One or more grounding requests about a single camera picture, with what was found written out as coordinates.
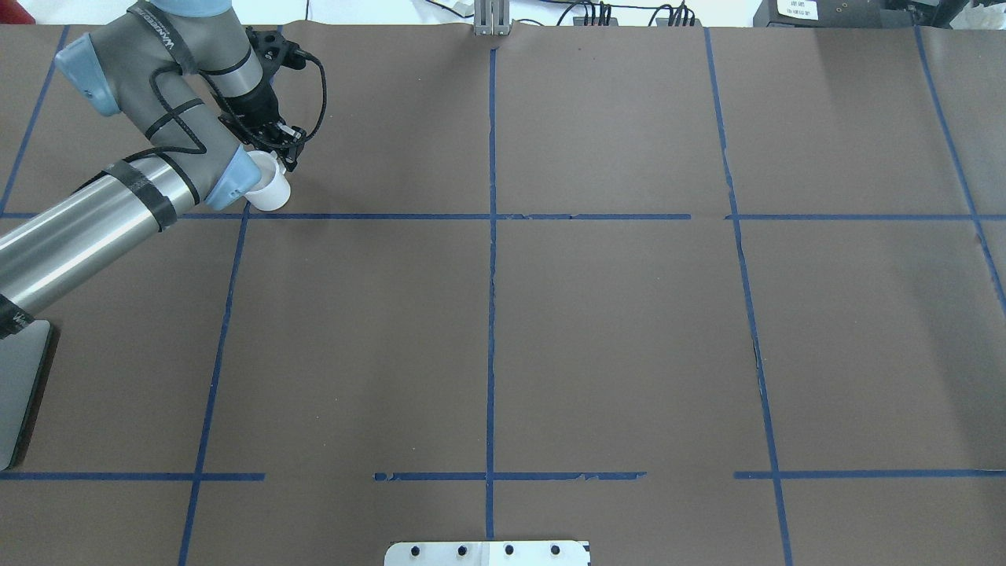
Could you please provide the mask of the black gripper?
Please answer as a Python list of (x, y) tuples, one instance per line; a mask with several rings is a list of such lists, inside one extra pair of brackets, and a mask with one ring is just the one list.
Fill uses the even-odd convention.
[(268, 82), (247, 95), (218, 96), (217, 105), (222, 111), (219, 121), (242, 144), (266, 153), (274, 152), (288, 173), (296, 169), (307, 133), (281, 118), (279, 101)]

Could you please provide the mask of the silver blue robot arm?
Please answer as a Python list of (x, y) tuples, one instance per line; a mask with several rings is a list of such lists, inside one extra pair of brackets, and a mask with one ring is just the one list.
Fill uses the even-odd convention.
[(319, 58), (280, 30), (240, 22), (230, 1), (137, 1), (79, 36), (54, 67), (147, 147), (104, 166), (53, 208), (2, 238), (2, 336), (196, 207), (222, 211), (263, 181), (252, 151), (294, 171), (319, 131), (283, 117), (280, 68)]

